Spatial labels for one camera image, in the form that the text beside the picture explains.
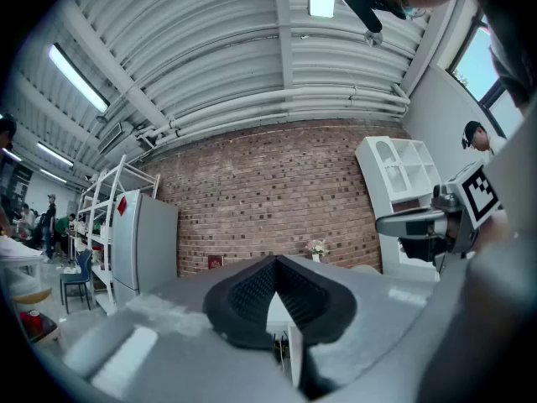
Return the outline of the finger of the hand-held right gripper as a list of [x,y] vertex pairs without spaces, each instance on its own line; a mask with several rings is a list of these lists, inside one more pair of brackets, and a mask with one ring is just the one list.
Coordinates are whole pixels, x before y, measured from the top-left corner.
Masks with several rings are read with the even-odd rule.
[[396,238],[433,238],[446,235],[446,213],[433,207],[420,207],[379,217],[378,233]]

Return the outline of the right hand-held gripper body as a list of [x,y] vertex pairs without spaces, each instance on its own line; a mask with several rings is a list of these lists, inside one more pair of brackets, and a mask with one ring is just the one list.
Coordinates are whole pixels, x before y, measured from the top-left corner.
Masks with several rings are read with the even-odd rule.
[[484,168],[484,161],[474,161],[434,186],[430,204],[426,207],[446,213],[446,235],[399,238],[407,258],[423,260],[441,268],[450,256],[464,259],[471,253],[480,227],[501,207]]

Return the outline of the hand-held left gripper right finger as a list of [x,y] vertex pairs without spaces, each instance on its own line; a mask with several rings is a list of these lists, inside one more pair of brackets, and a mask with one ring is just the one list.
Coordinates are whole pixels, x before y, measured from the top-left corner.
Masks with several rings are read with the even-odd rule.
[[439,288],[298,257],[275,259],[276,290],[302,338],[305,390],[277,402],[417,402],[439,345]]

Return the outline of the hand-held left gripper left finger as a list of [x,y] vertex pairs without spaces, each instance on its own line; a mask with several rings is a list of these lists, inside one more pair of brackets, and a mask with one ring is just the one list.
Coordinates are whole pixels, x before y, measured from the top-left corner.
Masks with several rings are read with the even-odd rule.
[[273,354],[236,348],[203,312],[214,284],[255,259],[176,278],[132,299],[86,332],[64,362],[90,402],[291,402]]

